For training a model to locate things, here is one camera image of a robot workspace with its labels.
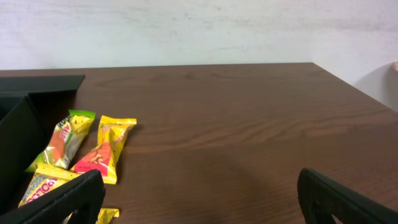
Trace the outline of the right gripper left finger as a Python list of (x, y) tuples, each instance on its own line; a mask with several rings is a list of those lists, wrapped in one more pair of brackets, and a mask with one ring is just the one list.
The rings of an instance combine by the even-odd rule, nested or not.
[(1, 223), (95, 224), (103, 204), (105, 188), (100, 171), (94, 169), (29, 202), (1, 215)]

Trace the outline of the dark green box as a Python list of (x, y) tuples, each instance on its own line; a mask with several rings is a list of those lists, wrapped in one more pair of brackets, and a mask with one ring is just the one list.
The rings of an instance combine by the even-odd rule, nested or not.
[(1, 78), (1, 213), (13, 204), (20, 176), (47, 145), (84, 78)]

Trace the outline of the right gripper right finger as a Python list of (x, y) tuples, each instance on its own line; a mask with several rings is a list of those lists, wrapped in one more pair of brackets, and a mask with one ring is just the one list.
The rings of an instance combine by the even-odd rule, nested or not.
[(306, 223), (389, 224), (397, 223), (397, 212), (341, 185), (309, 168), (297, 181), (299, 205)]

